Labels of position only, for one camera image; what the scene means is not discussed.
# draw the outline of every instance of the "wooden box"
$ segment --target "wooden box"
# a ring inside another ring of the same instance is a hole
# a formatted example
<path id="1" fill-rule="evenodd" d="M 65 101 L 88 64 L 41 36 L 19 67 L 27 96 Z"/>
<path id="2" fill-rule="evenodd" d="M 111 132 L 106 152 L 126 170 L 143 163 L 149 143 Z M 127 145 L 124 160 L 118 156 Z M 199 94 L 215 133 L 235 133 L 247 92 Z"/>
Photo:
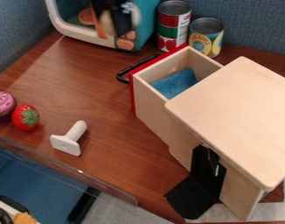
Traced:
<path id="1" fill-rule="evenodd" d="M 198 83 L 168 100 L 150 83 L 187 67 Z M 136 116 L 170 147 L 187 169 L 201 143 L 220 156 L 226 178 L 220 200 L 246 220 L 285 178 L 285 79 L 250 59 L 227 66 L 189 46 L 134 70 Z"/>

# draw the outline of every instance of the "wooden table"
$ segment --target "wooden table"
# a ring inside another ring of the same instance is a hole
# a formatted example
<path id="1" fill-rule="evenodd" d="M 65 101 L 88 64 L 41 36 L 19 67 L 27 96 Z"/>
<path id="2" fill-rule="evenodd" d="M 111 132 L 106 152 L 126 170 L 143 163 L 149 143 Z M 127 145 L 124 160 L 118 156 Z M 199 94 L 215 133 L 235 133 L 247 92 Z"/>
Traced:
<path id="1" fill-rule="evenodd" d="M 0 144 L 11 151 L 138 205 L 167 220 L 184 220 L 164 195 L 188 175 L 154 133 L 130 112 L 129 87 L 115 74 L 140 59 L 159 53 L 152 44 L 140 52 L 120 52 L 91 45 L 58 32 L 44 39 L 0 75 L 0 90 L 19 104 L 34 105 L 40 126 L 23 132 L 0 123 Z M 217 61 L 227 64 L 246 56 L 285 76 L 285 56 L 224 45 Z M 64 135 L 78 120 L 88 131 L 82 154 L 54 150 L 51 134 Z M 265 200 L 280 200 L 277 188 Z"/>

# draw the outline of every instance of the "box lid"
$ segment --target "box lid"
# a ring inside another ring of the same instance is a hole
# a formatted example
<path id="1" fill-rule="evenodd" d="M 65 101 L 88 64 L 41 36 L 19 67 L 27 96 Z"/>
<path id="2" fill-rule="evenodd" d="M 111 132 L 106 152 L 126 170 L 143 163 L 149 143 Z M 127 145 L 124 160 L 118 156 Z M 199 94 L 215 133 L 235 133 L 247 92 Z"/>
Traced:
<path id="1" fill-rule="evenodd" d="M 262 190 L 285 178 L 285 78 L 240 57 L 165 104 Z"/>

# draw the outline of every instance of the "can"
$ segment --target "can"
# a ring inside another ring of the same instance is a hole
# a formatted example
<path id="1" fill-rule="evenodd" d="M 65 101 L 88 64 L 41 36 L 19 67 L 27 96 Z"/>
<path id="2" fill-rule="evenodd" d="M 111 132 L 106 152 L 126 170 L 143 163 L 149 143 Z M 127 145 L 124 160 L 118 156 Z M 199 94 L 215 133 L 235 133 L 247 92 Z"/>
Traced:
<path id="1" fill-rule="evenodd" d="M 202 17 L 191 22 L 189 45 L 210 58 L 219 55 L 224 36 L 224 25 L 212 17 Z"/>
<path id="2" fill-rule="evenodd" d="M 168 52 L 187 42 L 191 6 L 186 2 L 170 0 L 158 5 L 157 46 Z"/>

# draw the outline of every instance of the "white peg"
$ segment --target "white peg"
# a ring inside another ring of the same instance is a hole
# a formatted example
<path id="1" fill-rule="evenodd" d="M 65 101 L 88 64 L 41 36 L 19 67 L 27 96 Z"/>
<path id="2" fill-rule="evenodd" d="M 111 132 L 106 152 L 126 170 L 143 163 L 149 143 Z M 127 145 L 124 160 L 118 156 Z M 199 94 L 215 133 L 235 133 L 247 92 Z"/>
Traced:
<path id="1" fill-rule="evenodd" d="M 84 121 L 78 121 L 64 136 L 51 135 L 50 142 L 52 147 L 78 157 L 81 154 L 81 150 L 77 141 L 86 130 L 87 124 Z"/>

